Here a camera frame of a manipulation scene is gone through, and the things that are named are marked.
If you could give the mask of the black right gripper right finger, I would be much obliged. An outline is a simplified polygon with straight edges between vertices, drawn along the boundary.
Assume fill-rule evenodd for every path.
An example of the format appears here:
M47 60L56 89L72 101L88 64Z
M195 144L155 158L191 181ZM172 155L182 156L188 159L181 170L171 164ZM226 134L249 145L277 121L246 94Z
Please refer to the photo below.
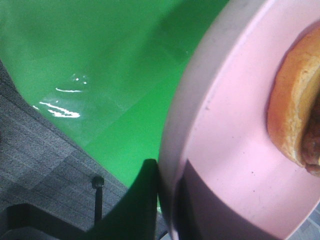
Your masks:
M285 240L312 209L312 176L287 161L187 161L175 228L181 240Z

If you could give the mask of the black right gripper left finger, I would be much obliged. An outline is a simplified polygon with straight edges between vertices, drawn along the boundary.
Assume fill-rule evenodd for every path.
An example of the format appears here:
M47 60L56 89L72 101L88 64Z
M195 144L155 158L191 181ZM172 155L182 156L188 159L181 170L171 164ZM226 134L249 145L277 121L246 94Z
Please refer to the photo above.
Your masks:
M159 170L156 160L146 159L134 183L114 208L102 217L103 179L96 189L94 225L83 231L31 204L7 208L9 240L153 240L156 231Z

